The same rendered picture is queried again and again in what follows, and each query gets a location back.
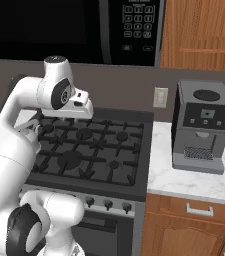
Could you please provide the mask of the wooden wall cupboard door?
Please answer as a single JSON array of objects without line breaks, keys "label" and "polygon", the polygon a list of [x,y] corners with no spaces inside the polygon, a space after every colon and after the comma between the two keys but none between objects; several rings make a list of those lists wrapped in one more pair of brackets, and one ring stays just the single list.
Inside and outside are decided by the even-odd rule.
[{"label": "wooden wall cupboard door", "polygon": [[225,0],[166,0],[160,66],[225,71]]}]

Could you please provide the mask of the black oven door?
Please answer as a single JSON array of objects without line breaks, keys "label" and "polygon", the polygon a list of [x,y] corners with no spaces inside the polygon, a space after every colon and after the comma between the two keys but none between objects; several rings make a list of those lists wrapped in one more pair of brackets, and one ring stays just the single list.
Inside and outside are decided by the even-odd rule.
[{"label": "black oven door", "polygon": [[[81,222],[103,225],[106,220],[117,222],[116,231],[114,233],[79,227]],[[132,218],[85,211],[81,222],[72,228],[72,233],[75,240],[85,251],[86,256],[132,255]]]}]

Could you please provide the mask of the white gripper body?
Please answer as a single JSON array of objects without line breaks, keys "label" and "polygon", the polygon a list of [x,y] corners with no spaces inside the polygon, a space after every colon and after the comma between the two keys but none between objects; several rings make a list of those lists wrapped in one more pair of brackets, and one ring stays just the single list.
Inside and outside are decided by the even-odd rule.
[{"label": "white gripper body", "polygon": [[91,119],[94,114],[93,104],[90,99],[83,106],[66,104],[59,110],[61,118]]}]

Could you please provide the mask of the black microwave oven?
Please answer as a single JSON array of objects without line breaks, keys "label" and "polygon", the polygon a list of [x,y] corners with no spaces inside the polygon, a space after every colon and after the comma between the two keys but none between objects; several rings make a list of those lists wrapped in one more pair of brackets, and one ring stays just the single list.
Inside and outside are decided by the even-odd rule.
[{"label": "black microwave oven", "polygon": [[0,0],[0,59],[155,66],[166,0],[108,0],[111,64],[100,41],[99,0]]}]

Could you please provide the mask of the black gas stove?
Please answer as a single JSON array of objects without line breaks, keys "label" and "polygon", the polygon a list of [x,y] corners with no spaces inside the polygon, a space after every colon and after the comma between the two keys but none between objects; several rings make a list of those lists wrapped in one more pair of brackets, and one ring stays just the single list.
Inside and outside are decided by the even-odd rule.
[{"label": "black gas stove", "polygon": [[[39,110],[41,151],[22,190],[76,196],[85,211],[133,219],[132,255],[140,256],[153,114],[97,108],[89,120],[50,117]],[[85,198],[93,197],[88,207]],[[103,201],[113,206],[106,210]],[[122,208],[130,203],[128,213]]]}]

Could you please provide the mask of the grey coffee machine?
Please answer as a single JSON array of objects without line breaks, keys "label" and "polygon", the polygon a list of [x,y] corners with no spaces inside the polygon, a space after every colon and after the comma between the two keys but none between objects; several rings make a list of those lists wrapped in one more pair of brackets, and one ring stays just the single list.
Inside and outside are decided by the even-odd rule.
[{"label": "grey coffee machine", "polygon": [[222,175],[225,84],[180,80],[171,127],[172,167]]}]

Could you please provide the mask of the wooden base cupboard door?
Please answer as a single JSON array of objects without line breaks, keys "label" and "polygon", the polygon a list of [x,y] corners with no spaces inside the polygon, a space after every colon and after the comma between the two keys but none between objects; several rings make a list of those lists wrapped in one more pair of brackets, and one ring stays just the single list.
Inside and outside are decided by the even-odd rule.
[{"label": "wooden base cupboard door", "polygon": [[225,224],[145,213],[141,256],[222,256]]}]

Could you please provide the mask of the white wall outlet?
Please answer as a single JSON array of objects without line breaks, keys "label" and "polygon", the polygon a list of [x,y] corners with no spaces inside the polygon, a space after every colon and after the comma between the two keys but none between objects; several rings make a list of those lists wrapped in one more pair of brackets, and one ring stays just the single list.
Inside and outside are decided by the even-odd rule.
[{"label": "white wall outlet", "polygon": [[168,88],[156,87],[154,90],[153,106],[155,108],[165,108],[167,106]]}]

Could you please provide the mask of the wooden drawer front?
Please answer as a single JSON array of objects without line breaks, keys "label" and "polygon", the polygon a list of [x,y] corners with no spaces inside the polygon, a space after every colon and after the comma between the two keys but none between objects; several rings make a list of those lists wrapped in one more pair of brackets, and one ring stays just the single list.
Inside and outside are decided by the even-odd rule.
[{"label": "wooden drawer front", "polygon": [[[208,206],[213,207],[214,216],[205,217],[186,213],[186,203],[195,209],[207,210]],[[173,196],[165,196],[158,194],[146,194],[146,211],[157,214],[169,214],[173,216],[192,218],[197,220],[205,220],[225,224],[225,204],[204,202],[200,200],[192,200],[186,198],[178,198]]]}]

